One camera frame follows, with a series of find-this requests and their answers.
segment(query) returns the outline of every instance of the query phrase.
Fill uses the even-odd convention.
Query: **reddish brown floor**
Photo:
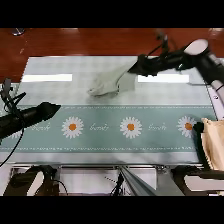
[[[0,82],[19,82],[29,56],[139,55],[159,42],[155,28],[29,28],[22,36],[0,29]],[[198,38],[209,40],[217,57],[224,57],[224,29],[164,28],[177,47]]]

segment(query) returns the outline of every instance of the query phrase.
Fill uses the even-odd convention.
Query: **beige bag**
[[[211,121],[202,118],[204,132],[202,146],[209,166],[213,170],[224,171],[224,121]]]

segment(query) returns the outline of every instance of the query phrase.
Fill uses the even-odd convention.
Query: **daisy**
[[[139,136],[141,134],[140,131],[142,130],[140,121],[134,117],[126,117],[126,119],[123,119],[120,127],[120,131],[123,131],[123,135],[130,139]]]
[[[66,138],[70,137],[71,139],[82,134],[81,130],[83,130],[84,125],[82,120],[78,117],[69,117],[63,122],[62,127],[62,131],[64,132],[63,135],[65,135]]]
[[[185,137],[191,138],[192,129],[196,123],[197,122],[194,120],[194,118],[185,116],[179,119],[177,127],[179,128],[178,129],[179,131],[182,131],[182,135],[184,135]]]
[[[20,137],[20,135],[22,134],[22,131],[17,131],[16,133],[13,133],[12,135],[10,135],[8,138],[18,138]]]

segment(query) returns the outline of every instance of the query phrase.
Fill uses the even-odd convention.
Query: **robotic arm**
[[[167,69],[175,68],[181,71],[194,67],[204,81],[216,90],[224,104],[224,66],[210,51],[208,41],[205,39],[195,40],[174,52],[165,50],[159,57],[152,59],[142,54],[138,56],[138,61],[129,69],[129,72],[143,76],[156,76],[158,72]]]

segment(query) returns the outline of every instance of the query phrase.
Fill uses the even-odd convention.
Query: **white circular joint cap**
[[[190,55],[201,54],[208,47],[208,41],[205,39],[198,39],[193,41],[188,47],[184,50],[185,53]]]

